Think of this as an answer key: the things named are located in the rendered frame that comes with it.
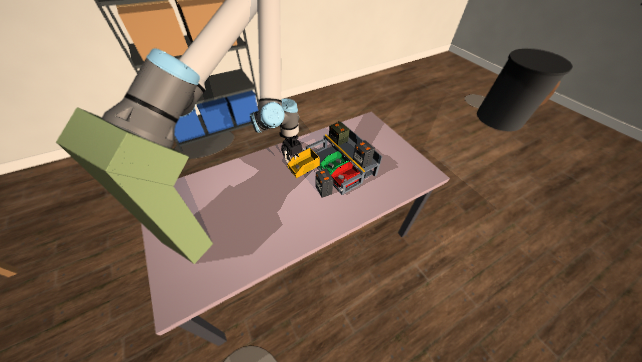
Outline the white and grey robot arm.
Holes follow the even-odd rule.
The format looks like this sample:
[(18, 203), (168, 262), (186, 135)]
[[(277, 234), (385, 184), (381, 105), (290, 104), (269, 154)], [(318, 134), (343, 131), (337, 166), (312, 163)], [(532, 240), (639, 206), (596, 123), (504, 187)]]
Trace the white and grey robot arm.
[(153, 48), (124, 98), (101, 119), (171, 149), (180, 116), (194, 110), (204, 82), (257, 12), (260, 98), (250, 119), (257, 133), (279, 125), (280, 137), (297, 135), (297, 103), (281, 99), (280, 0), (225, 0), (179, 60)]

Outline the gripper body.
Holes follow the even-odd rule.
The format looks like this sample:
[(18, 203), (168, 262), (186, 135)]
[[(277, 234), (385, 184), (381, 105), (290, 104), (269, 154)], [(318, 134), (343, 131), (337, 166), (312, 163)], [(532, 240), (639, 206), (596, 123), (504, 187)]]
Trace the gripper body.
[[(288, 150), (288, 154), (290, 156), (291, 155), (293, 156), (293, 155), (295, 155), (297, 153), (302, 152), (302, 144), (297, 140), (298, 139), (297, 135), (292, 136), (293, 138), (292, 137), (287, 137), (287, 136), (284, 136), (284, 137), (286, 137), (287, 139), (285, 138), (285, 140), (283, 140), (282, 143), (283, 143), (285, 149), (287, 149), (287, 147), (288, 147), (287, 150)], [(295, 140), (296, 140), (296, 145), (295, 145)]]

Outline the red open bin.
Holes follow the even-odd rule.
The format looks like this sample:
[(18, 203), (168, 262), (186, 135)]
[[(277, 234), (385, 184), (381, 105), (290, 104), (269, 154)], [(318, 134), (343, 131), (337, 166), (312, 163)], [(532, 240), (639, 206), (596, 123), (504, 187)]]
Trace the red open bin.
[[(354, 177), (354, 176), (356, 176), (358, 174), (360, 174), (360, 171), (356, 167), (354, 167), (350, 162), (348, 162), (348, 163), (338, 167), (331, 174), (331, 176), (333, 178), (333, 183), (337, 187), (340, 188), (341, 187), (341, 183), (343, 183), (345, 179), (349, 180), (349, 179), (351, 179), (352, 177)], [(338, 179), (339, 175), (343, 175), (344, 176), (343, 180), (342, 179)]]

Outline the yellow bin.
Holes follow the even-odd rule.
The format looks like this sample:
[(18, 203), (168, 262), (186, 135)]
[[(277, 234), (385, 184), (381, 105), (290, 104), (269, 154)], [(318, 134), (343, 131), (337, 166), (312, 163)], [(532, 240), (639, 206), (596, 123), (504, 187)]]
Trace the yellow bin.
[[(299, 156), (296, 160), (292, 157), (291, 162), (288, 163), (289, 170), (296, 178), (320, 166), (319, 156), (311, 148), (299, 153)], [(300, 168), (296, 169), (296, 165)]]

